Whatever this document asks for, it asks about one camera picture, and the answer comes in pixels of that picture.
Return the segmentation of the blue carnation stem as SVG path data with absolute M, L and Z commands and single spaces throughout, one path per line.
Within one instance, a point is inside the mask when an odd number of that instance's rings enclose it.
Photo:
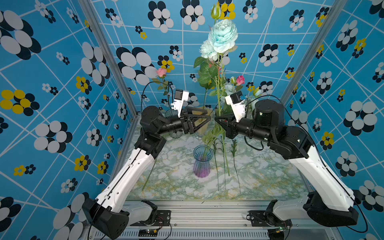
M 215 167 L 216 167 L 217 187 L 218 187 L 218 191 L 219 191 L 220 190 L 220 182 L 219 182 L 219 169 L 218 169 L 218 163 L 217 163 L 217 140 L 214 140 L 213 152 L 214 152 L 214 160 L 215 160 Z
M 227 179 L 226 179 L 227 160 L 226 160 L 226 144 L 225 144 L 224 136 L 221 136 L 220 143 L 221 143 L 221 151 L 223 155 L 224 183 L 225 183 L 225 191 L 226 191 L 227 190 Z
M 239 186 L 239 194 L 241 194 L 241 184 L 240 184 L 240 178 L 239 178 L 239 174 L 238 174 L 238 170 L 237 170 L 237 167 L 236 167 L 236 152 L 237 152 L 237 146 L 238 146 L 238 142 L 236 140 L 232 140 L 232 144 L 231 144 L 231 154 L 233 156 L 233 165 L 234 165 L 234 169 L 235 169 L 235 172 L 236 172 L 236 177 L 237 177 L 237 181 L 238 181 L 238 186 Z

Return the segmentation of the purple tinted glass vase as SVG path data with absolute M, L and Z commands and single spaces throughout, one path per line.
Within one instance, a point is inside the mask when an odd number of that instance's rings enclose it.
M 194 149 L 193 156 L 195 158 L 195 163 L 193 172 L 196 177 L 205 178 L 210 174 L 210 160 L 212 159 L 213 155 L 213 150 L 207 145 L 200 145 Z

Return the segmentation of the clear ribbed glass vase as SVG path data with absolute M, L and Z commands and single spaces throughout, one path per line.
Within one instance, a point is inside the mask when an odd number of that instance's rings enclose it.
M 173 139 L 177 139 L 177 138 L 180 138 L 182 135 L 183 135 L 183 130 L 178 130 L 178 127 L 175 125 L 173 119 L 178 117 L 178 111 L 176 110 L 167 110 L 166 113 L 165 113 L 165 117 L 166 118 L 171 118 L 171 125 L 170 125 L 170 136 L 173 138 Z

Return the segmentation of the light blue peony bouquet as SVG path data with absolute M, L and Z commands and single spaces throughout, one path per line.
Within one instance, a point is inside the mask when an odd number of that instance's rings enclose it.
M 222 116 L 233 113 L 231 106 L 227 105 L 225 97 L 239 91 L 240 87 L 237 87 L 236 79 L 234 77 L 226 79 L 223 84 L 219 85 L 219 102 L 217 107 L 215 108 L 215 116 Z M 256 99 L 262 95 L 263 91 L 260 90 L 259 87 L 255 88 L 253 83 L 247 83 L 246 87 L 251 93 L 249 96 L 246 95 L 244 99 L 247 112 L 250 109 L 254 109 L 257 101 Z M 215 123 L 213 129 L 208 131 L 203 136 L 203 142 L 208 147 L 213 147 L 214 140 L 219 140 L 220 142 L 221 136 L 224 136 L 224 138 L 226 138 L 226 133 L 218 123 Z

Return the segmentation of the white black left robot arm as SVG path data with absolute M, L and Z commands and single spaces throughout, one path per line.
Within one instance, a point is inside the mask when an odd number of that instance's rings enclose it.
M 91 226 L 115 240 L 127 226 L 139 222 L 153 224 L 157 220 L 158 207 L 143 200 L 125 209 L 129 193 L 161 153 L 167 142 L 164 133 L 182 131 L 194 134 L 210 120 L 207 110 L 199 108 L 186 107 L 169 117 L 165 117 L 155 106 L 145 108 L 140 121 L 140 136 L 129 159 L 95 199 L 86 199 L 83 204 L 82 209 Z

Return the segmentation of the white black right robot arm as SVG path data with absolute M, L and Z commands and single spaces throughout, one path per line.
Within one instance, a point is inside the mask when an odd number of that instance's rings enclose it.
M 285 107 L 273 100 L 255 105 L 252 119 L 246 117 L 245 101 L 226 97 L 233 113 L 215 121 L 234 139 L 243 135 L 265 142 L 275 153 L 293 164 L 314 187 L 306 197 L 289 201 L 271 201 L 261 218 L 270 226 L 290 219 L 311 219 L 325 227 L 354 226 L 359 199 L 324 162 L 309 134 L 300 127 L 285 125 Z

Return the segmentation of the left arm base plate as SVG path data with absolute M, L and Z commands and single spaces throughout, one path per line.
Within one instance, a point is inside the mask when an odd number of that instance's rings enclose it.
M 153 216 L 150 216 L 148 220 L 131 224 L 131 226 L 132 227 L 133 226 L 135 227 L 143 227 L 143 226 L 168 227 L 170 225 L 171 213 L 172 211 L 170 210 L 157 210 L 156 214 Z

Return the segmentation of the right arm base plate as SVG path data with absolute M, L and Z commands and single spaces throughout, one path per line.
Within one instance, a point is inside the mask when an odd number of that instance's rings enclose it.
M 266 214 L 265 211 L 249 211 L 246 219 L 253 227 L 290 228 L 293 225 L 291 220 L 282 221 L 273 214 Z

